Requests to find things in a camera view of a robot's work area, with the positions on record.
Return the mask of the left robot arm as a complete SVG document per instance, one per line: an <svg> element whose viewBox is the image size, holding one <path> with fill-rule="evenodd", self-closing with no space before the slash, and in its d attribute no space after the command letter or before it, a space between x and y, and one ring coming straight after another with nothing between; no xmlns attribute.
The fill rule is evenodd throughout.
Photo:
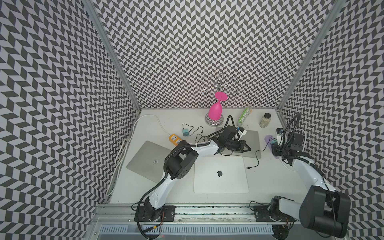
<svg viewBox="0 0 384 240"><path fill-rule="evenodd" d="M166 199L177 180L185 177L195 161L211 157L228 149L233 153L249 152L251 148L242 139L247 131L242 127L226 126L208 136L203 143L181 141L166 156L161 181L147 191L137 203L135 222L154 222L165 212Z"/></svg>

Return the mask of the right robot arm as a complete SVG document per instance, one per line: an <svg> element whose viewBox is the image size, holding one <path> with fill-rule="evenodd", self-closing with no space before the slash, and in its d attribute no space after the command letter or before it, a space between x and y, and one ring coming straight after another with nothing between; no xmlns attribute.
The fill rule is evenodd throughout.
<svg viewBox="0 0 384 240"><path fill-rule="evenodd" d="M285 197L275 196L268 209L274 221L298 220L306 229L325 237L342 239L346 236L351 210L351 200L338 191L316 167L309 154L301 147L302 135L286 134L281 131L271 144L275 157L281 157L298 173L308 192L303 202L295 202Z"/></svg>

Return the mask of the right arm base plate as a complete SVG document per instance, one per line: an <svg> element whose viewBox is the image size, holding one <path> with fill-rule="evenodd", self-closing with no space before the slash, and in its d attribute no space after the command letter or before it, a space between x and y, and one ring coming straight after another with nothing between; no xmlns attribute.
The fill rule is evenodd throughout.
<svg viewBox="0 0 384 240"><path fill-rule="evenodd" d="M293 217L280 213L277 210L270 210L271 206L252 206L256 222L274 222L274 223L295 223L297 220Z"/></svg>

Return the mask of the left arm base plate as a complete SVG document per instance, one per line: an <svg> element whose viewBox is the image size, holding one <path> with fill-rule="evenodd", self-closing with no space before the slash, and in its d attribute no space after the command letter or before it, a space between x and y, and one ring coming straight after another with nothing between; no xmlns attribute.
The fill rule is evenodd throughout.
<svg viewBox="0 0 384 240"><path fill-rule="evenodd" d="M139 206L139 214L135 214L134 221L137 222L173 222L175 219L176 206L165 205L158 210L149 210L145 206Z"/></svg>

